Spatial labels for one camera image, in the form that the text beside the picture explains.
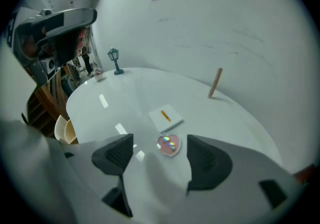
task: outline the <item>white table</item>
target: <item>white table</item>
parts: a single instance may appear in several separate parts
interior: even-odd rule
[[[91,78],[79,86],[68,99],[66,110],[80,144],[134,134],[136,157],[126,168],[124,184],[135,219],[153,223],[185,196],[191,180],[188,134],[250,148],[282,165],[278,149],[262,125],[221,92],[215,91],[215,99],[209,99],[209,86],[156,69],[125,68],[121,75],[114,75],[113,70],[103,75],[103,81]],[[166,133],[182,139],[182,148],[174,158],[160,153],[157,139],[161,134],[148,115],[166,104],[184,120]]]

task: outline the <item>white notepad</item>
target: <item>white notepad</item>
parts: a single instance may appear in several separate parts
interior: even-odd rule
[[[166,132],[183,121],[169,104],[149,112],[149,116],[159,133]]]

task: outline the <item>lamp post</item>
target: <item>lamp post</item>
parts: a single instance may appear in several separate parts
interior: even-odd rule
[[[111,48],[110,51],[108,52],[108,55],[110,57],[110,60],[112,60],[115,64],[115,69],[114,71],[115,75],[120,75],[124,73],[123,69],[120,69],[117,63],[117,60],[119,59],[119,51],[117,49]]]

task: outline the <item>white bowl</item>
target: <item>white bowl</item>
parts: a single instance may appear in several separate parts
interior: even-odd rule
[[[94,78],[95,80],[100,81],[104,78],[104,74],[102,73],[102,74],[95,75]]]

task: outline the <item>lantern base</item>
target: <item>lantern base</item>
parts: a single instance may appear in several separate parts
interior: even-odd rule
[[[123,69],[119,69],[119,70],[114,71],[114,74],[115,74],[115,75],[121,75],[121,74],[123,74],[123,73],[124,73],[124,70],[123,70]]]

